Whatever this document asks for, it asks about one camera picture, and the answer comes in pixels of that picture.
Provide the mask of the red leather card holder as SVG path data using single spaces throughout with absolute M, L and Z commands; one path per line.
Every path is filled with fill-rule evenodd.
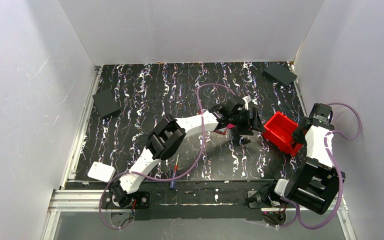
M 225 135 L 227 133 L 228 130 L 234 128 L 235 125 L 234 124 L 228 124 L 226 127 L 224 128 L 221 128 L 221 129 L 217 129 L 217 130 L 214 130 L 215 133 L 217 134 L 220 134 L 220 135 Z

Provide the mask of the red plastic bin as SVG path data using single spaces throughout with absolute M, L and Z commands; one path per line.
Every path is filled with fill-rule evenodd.
M 296 122 L 288 118 L 285 114 L 277 111 L 265 123 L 265 131 L 262 133 L 262 136 L 277 146 L 281 152 L 294 157 L 302 147 L 302 144 L 298 143 L 293 137 L 293 132 L 298 126 Z

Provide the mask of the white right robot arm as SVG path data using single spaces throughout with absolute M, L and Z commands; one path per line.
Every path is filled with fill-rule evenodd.
M 301 120 L 291 136 L 306 146 L 306 158 L 291 179 L 280 178 L 273 190 L 319 215 L 327 211 L 339 192 L 339 184 L 345 181 L 345 174 L 337 171 L 328 155 L 335 129 L 332 114 L 330 106 L 315 103 L 309 116 Z

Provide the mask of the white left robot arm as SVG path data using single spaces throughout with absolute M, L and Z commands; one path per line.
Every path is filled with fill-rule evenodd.
M 250 97 L 234 95 L 226 103 L 202 110 L 199 115 L 185 118 L 164 116 L 149 133 L 147 142 L 129 171 L 114 180 L 110 189 L 121 208 L 130 207 L 145 177 L 161 161 L 171 158 L 183 140 L 196 134 L 226 130 L 233 125 L 235 135 L 252 136 L 265 131 L 256 104 Z

